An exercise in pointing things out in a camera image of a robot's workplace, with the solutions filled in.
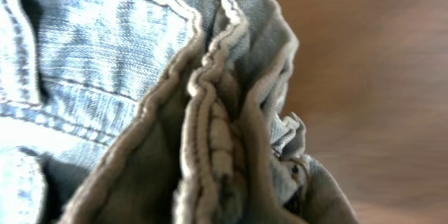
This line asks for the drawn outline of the light blue denim shorts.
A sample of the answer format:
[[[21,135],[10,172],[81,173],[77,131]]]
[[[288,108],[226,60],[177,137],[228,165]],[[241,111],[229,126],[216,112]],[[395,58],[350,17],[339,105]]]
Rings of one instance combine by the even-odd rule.
[[[1,0],[2,223],[356,223],[275,0]]]

